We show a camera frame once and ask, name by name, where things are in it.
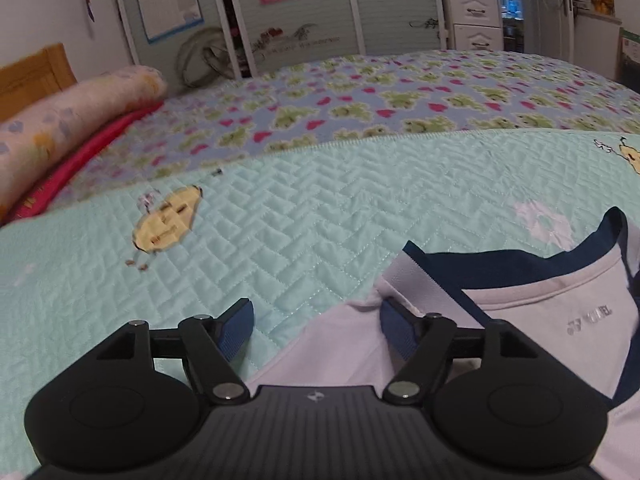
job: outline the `wooden headboard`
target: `wooden headboard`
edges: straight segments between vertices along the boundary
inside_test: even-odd
[[[0,68],[0,122],[76,82],[62,43]]]

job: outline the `navy blue collar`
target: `navy blue collar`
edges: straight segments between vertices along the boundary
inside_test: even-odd
[[[625,214],[617,207],[609,209],[598,228],[575,249],[542,258],[519,250],[489,251],[485,253],[425,254],[413,242],[407,242],[404,252],[434,279],[480,324],[490,318],[463,291],[484,288],[503,288],[541,282],[576,272],[601,259],[615,245],[619,245],[629,282],[640,312],[640,273],[633,276],[626,257],[628,227]],[[611,407],[627,401],[640,390],[640,330],[631,339],[625,367]]]

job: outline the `drawer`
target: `drawer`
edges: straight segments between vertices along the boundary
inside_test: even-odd
[[[504,50],[501,28],[454,25],[453,30],[456,50]]]
[[[501,27],[498,0],[450,0],[451,21],[459,25]]]

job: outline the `metal screw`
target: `metal screw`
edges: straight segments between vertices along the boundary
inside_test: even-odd
[[[244,394],[244,388],[236,383],[222,383],[213,388],[213,394],[219,399],[237,399]]]
[[[411,381],[396,381],[389,385],[388,390],[393,396],[408,399],[420,393],[420,386]]]

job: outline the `quilted bedspread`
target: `quilted bedspread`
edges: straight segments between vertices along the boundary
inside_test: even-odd
[[[249,377],[313,316],[363,297],[408,239],[427,252],[568,250],[619,206],[640,220],[640,137],[491,130],[380,137],[114,190],[0,230],[0,476],[37,462],[30,397],[130,319],[175,327],[254,302]],[[139,197],[197,184],[191,232],[140,272]],[[180,376],[181,365],[159,369]]]
[[[640,133],[640,96],[565,62],[513,52],[301,64],[168,100],[94,158],[52,207],[334,139],[486,128]]]

